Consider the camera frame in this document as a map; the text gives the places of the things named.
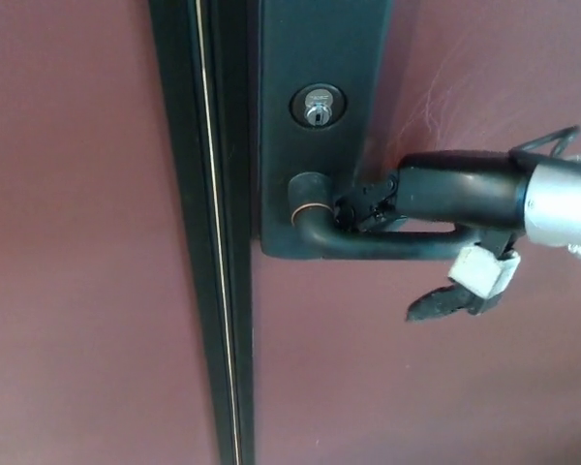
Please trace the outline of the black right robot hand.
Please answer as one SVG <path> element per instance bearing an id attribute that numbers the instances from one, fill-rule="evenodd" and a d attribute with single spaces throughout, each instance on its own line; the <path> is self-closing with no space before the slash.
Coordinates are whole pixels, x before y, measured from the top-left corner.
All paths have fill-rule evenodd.
<path id="1" fill-rule="evenodd" d="M 449 285 L 419 297 L 406 319 L 424 322 L 459 311 L 476 316 L 500 302 L 521 262 L 514 244 L 524 233 L 530 177 L 529 170 L 500 153 L 412 155 L 385 180 L 339 198 L 336 222 L 363 233 L 384 232 L 408 218 L 470 229 L 475 237 L 456 256 Z"/>

